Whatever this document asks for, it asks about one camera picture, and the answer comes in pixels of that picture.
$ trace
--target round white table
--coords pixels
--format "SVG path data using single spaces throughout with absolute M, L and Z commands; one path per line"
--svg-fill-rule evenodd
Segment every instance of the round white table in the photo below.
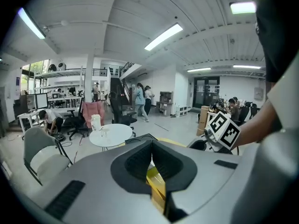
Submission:
M 92 144 L 102 147 L 102 151 L 104 151 L 105 148 L 108 150 L 108 147 L 120 145 L 128 140 L 132 133 L 132 129 L 127 125 L 103 125 L 102 130 L 91 132 L 89 140 Z

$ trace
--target cardboard box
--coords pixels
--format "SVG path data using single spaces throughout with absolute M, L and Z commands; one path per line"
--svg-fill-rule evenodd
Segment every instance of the cardboard box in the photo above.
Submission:
M 205 127 L 206 127 L 206 120 L 207 120 L 207 112 L 209 111 L 209 106 L 202 106 L 200 110 L 200 119 L 197 128 L 196 135 L 200 136 L 203 135 Z

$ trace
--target woman in blue shirt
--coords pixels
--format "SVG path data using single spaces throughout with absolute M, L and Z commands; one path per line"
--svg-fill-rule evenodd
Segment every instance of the woman in blue shirt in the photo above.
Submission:
M 139 109 L 141 110 L 143 116 L 144 116 L 144 121 L 148 122 L 148 116 L 144 110 L 144 105 L 145 105 L 145 92 L 143 85 L 141 83 L 137 84 L 137 89 L 135 90 L 135 95 L 136 95 L 136 100 L 135 100 L 135 112 L 138 114 Z

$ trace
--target door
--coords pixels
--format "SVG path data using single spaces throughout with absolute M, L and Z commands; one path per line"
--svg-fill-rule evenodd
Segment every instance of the door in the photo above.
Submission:
M 219 97 L 219 77 L 194 78 L 193 107 L 209 106 Z

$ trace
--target staircase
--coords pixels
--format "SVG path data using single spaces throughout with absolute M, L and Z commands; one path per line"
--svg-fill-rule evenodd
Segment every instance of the staircase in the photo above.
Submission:
M 113 91 L 117 94 L 119 104 L 129 105 L 129 100 L 124 90 L 124 84 L 121 84 L 121 80 L 119 78 L 111 78 L 110 85 L 110 91 Z

